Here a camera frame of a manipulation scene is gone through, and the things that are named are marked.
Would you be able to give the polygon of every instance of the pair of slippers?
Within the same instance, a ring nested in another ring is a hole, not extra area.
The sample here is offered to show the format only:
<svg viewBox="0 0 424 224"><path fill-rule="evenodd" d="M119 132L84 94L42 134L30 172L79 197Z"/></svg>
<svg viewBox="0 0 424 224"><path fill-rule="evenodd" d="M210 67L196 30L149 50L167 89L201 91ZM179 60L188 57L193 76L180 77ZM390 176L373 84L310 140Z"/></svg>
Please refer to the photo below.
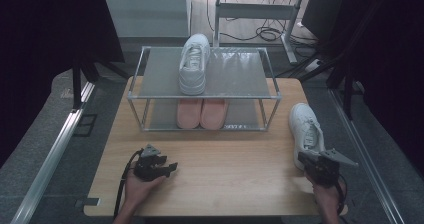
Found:
<svg viewBox="0 0 424 224"><path fill-rule="evenodd" d="M225 122L228 101L225 99L180 99L177 109L177 125L193 129L199 124L208 130L218 130Z"/></svg>

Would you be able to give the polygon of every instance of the table top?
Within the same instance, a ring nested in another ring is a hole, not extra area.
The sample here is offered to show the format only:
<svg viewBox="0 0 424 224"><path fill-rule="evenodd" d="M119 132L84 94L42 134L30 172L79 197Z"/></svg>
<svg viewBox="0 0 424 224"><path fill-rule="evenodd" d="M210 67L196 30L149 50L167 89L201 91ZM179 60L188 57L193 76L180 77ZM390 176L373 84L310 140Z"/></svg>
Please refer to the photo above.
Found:
<svg viewBox="0 0 424 224"><path fill-rule="evenodd" d="M267 81L271 87L272 80ZM130 83L131 79L88 195L100 202L85 206L85 214L113 215L125 164L149 143L168 156L167 163L178 162L178 169L151 193L136 215L318 214L312 186L293 164L289 112L296 103L306 102L298 80L277 79L283 98L267 132L142 132L127 100Z"/></svg>

